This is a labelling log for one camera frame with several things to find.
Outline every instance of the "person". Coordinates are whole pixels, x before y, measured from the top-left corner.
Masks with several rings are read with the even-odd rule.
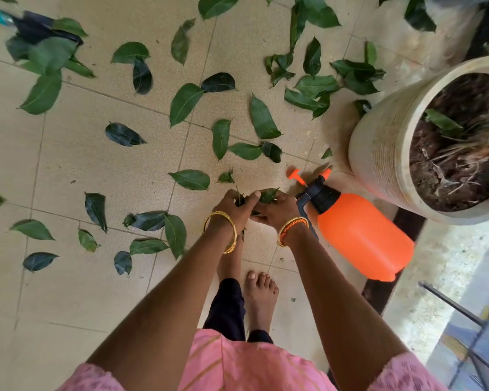
[[[199,240],[58,390],[336,390],[312,362],[273,344],[275,281],[251,271],[241,294],[240,236],[252,210],[260,215],[251,219],[276,229],[278,244],[293,252],[340,391],[446,390],[345,279],[294,198],[279,191],[264,204],[260,194],[237,206],[229,190]],[[219,290],[196,330],[215,272]]]

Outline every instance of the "pressure sprayer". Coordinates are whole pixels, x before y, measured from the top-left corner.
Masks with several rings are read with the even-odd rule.
[[[415,243],[370,201],[325,185],[331,171],[326,169],[310,184],[299,170],[290,175],[306,187],[296,196],[299,212],[307,218],[304,206],[310,202],[319,214],[321,234],[341,255],[367,278],[393,281],[411,261]]]

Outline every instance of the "pink kurta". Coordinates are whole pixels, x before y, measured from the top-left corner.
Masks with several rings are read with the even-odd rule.
[[[101,368],[81,364],[58,391],[124,391]],[[270,343],[233,342],[198,329],[179,391],[337,391],[311,361]],[[411,354],[393,358],[367,391],[447,391]]]

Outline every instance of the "gold bangle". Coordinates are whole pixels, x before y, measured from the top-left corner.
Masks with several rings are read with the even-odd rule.
[[[277,235],[277,245],[279,247],[286,247],[286,245],[283,243],[283,238],[286,236],[286,232],[288,231],[289,228],[291,228],[293,225],[303,222],[306,225],[306,228],[310,227],[310,224],[308,223],[308,220],[305,217],[294,217],[287,221],[283,227],[280,229],[279,234]]]
[[[231,223],[232,225],[232,228],[234,229],[234,242],[232,243],[232,245],[230,246],[230,248],[228,248],[223,254],[229,254],[230,252],[232,252],[236,245],[237,245],[237,230],[236,230],[236,224],[234,223],[234,221],[232,221],[232,218],[230,218],[230,216],[223,212],[223,211],[214,211],[213,213],[209,214],[209,216],[205,219],[205,223],[203,225],[203,233],[205,233],[205,230],[206,230],[206,224],[208,223],[209,219],[215,215],[222,215],[223,217],[225,217],[226,219],[228,219],[228,222]]]

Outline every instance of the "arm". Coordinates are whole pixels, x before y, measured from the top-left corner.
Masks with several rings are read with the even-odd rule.
[[[293,197],[280,193],[274,204],[258,203],[254,218],[276,228],[299,210]],[[365,391],[384,366],[406,347],[377,312],[345,279],[305,225],[289,229],[284,243],[299,269],[324,352],[340,391]]]
[[[227,192],[214,210],[226,212],[241,233],[259,195],[234,205]],[[128,391],[176,391],[196,326],[221,255],[234,231],[222,216],[211,218],[201,238],[88,359]]]

